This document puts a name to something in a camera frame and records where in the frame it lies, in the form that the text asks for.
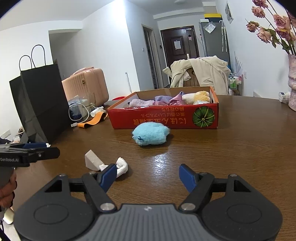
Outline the person's left hand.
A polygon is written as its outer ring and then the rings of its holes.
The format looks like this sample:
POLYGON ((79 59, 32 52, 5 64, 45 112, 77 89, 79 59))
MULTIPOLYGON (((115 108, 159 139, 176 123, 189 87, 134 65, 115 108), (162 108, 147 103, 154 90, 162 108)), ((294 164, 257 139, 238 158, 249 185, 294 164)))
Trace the person's left hand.
POLYGON ((16 173, 13 170, 7 184, 1 188, 1 211, 13 206, 13 200, 15 198, 14 191, 17 188, 16 173))

